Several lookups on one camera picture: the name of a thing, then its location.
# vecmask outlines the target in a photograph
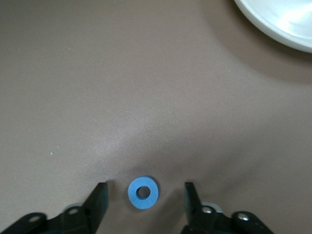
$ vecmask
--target blue washer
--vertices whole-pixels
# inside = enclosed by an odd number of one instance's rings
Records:
[[[137,194],[137,190],[143,186],[150,189],[150,195],[146,198],[141,198]],[[128,197],[131,203],[138,209],[145,210],[155,205],[158,199],[158,187],[156,182],[149,176],[141,176],[131,182],[128,188]]]

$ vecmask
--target white bowl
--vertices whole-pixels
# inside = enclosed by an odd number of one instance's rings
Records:
[[[235,0],[262,32],[289,47],[312,53],[312,0]]]

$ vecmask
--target washer hole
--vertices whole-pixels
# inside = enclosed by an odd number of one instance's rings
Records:
[[[139,198],[146,199],[151,194],[151,190],[149,189],[149,187],[142,186],[137,189],[136,194]]]

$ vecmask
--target blue ring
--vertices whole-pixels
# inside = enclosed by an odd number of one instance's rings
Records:
[[[150,195],[141,198],[137,194],[137,190],[143,186],[150,189]],[[158,187],[156,182],[149,176],[141,176],[131,182],[128,188],[128,197],[131,203],[138,209],[145,210],[155,205],[158,200]]]

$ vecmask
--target black plastic part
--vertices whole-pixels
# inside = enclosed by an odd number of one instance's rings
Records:
[[[223,213],[217,213],[213,207],[203,206],[191,182],[185,183],[185,210],[189,224],[181,234],[273,234],[250,212],[236,212],[228,218]],[[248,220],[240,219],[239,214],[246,215]]]
[[[239,218],[240,214],[248,217],[248,220]],[[248,234],[273,234],[273,232],[254,214],[247,211],[239,211],[232,214],[234,224]]]
[[[43,213],[23,216],[1,234],[95,234],[108,208],[107,183],[99,183],[84,204],[47,220]]]

